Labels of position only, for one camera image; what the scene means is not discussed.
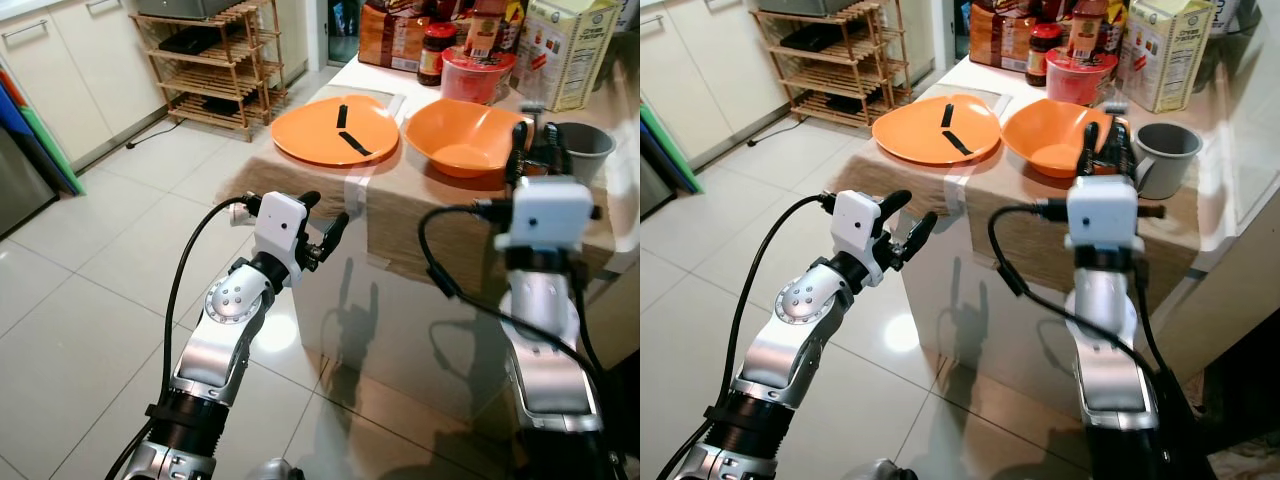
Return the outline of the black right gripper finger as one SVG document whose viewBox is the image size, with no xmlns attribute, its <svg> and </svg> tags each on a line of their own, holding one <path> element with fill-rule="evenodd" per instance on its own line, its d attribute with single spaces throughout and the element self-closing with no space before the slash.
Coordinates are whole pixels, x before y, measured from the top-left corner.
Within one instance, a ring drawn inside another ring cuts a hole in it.
<svg viewBox="0 0 1280 480">
<path fill-rule="evenodd" d="M 1108 128 L 1108 164 L 1117 175 L 1128 180 L 1137 178 L 1137 160 L 1132 148 L 1130 127 L 1120 116 L 1114 116 Z"/>
<path fill-rule="evenodd" d="M 1094 146 L 1100 136 L 1100 124 L 1088 123 L 1082 132 L 1082 151 L 1076 160 L 1076 178 L 1092 177 L 1094 174 Z"/>
<path fill-rule="evenodd" d="M 547 166 L 547 173 L 549 175 L 572 175 L 572 157 L 564 146 L 561 128 L 556 123 L 547 123 L 541 134 L 541 163 Z"/>
<path fill-rule="evenodd" d="M 529 123 L 518 122 L 511 132 L 511 151 L 508 155 L 508 187 L 515 188 L 525 177 L 529 142 Z"/>
</svg>

